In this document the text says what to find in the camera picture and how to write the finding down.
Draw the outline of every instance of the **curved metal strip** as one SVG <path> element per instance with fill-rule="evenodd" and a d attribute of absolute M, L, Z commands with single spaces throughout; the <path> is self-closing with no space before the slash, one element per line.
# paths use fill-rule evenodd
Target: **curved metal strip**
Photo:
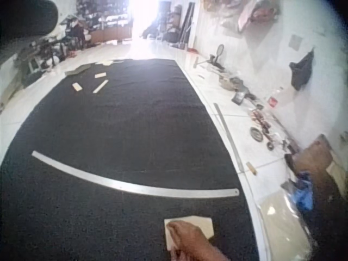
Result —
<path fill-rule="evenodd" d="M 221 110 L 220 110 L 220 107 L 217 103 L 214 103 L 214 106 L 215 106 L 215 109 L 217 111 L 217 114 L 219 115 L 220 117 L 220 120 L 221 120 L 221 123 L 225 129 L 225 132 L 226 132 L 226 135 L 227 135 L 227 138 L 228 138 L 228 141 L 229 143 L 231 144 L 231 147 L 232 147 L 232 150 L 233 150 L 233 153 L 234 153 L 234 156 L 235 156 L 235 159 L 237 161 L 237 164 L 238 164 L 238 168 L 241 172 L 245 172 L 244 170 L 244 167 L 243 167 L 243 163 L 241 162 L 241 159 L 240 159 L 240 156 L 239 156 L 239 153 L 238 153 L 238 150 L 237 150 L 237 147 L 235 146 L 234 144 L 234 141 L 233 141 L 233 138 L 231 136 L 231 133 L 229 132 L 229 129 L 228 129 L 228 126 L 227 126 L 227 123 L 225 121 L 225 118 L 223 117 L 223 114 L 221 113 Z"/>
<path fill-rule="evenodd" d="M 98 185 L 109 187 L 125 192 L 143 194 L 148 196 L 158 197 L 175 197 L 175 198 L 221 198 L 239 196 L 238 189 L 214 189 L 214 190 L 189 190 L 189 189 L 165 189 L 149 187 L 144 185 L 137 185 L 122 181 L 115 181 L 110 178 L 104 178 L 94 175 L 74 167 L 67 166 L 54 159 L 51 159 L 37 151 L 33 151 L 32 156 L 40 161 L 50 165 L 62 172 L 73 175 L 75 177 L 84 179 L 85 181 L 93 182 Z"/>

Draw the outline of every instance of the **wooden cabinet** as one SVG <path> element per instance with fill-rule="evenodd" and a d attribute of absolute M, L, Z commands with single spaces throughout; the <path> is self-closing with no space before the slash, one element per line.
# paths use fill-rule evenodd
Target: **wooden cabinet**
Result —
<path fill-rule="evenodd" d="M 92 44 L 97 42 L 107 42 L 112 40 L 122 41 L 124 39 L 132 38 L 132 26 L 127 24 L 125 26 L 110 27 L 104 30 L 96 30 L 91 32 Z"/>

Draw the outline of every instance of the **round metal disc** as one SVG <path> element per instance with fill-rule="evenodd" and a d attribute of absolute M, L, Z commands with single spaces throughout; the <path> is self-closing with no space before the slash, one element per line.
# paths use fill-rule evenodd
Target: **round metal disc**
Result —
<path fill-rule="evenodd" d="M 251 137 L 253 137 L 253 139 L 255 141 L 258 141 L 258 142 L 262 142 L 263 141 L 263 135 L 262 135 L 262 132 L 255 128 L 255 127 L 251 127 L 250 128 L 250 135 Z"/>
<path fill-rule="evenodd" d="M 267 148 L 268 148 L 270 151 L 272 151 L 272 150 L 274 150 L 274 145 L 269 141 L 269 142 L 267 142 Z"/>
<path fill-rule="evenodd" d="M 219 45 L 217 50 L 216 50 L 216 56 L 222 55 L 223 49 L 225 49 L 225 46 L 224 45 Z"/>

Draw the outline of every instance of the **hand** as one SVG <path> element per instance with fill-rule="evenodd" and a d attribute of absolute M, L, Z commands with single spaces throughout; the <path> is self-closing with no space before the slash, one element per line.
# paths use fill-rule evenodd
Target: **hand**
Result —
<path fill-rule="evenodd" d="M 172 221 L 168 223 L 167 228 L 176 247 L 190 257 L 199 261 L 228 260 L 209 243 L 199 227 L 184 221 Z"/>
<path fill-rule="evenodd" d="M 184 251 L 177 251 L 176 248 L 173 247 L 170 250 L 170 261 L 195 261 L 195 259 Z"/>

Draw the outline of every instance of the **black mat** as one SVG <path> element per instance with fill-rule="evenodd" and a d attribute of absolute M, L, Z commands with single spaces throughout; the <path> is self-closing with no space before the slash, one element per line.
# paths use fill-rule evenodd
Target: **black mat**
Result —
<path fill-rule="evenodd" d="M 94 74 L 106 72 L 108 84 Z M 72 83 L 83 90 L 75 92 Z M 239 197 L 132 195 L 71 177 L 31 157 L 143 185 L 238 188 Z M 204 105 L 174 61 L 92 65 L 59 83 L 14 138 L 1 169 L 2 253 L 10 260 L 166 260 L 163 220 L 213 218 L 232 260 L 257 260 L 245 196 Z"/>

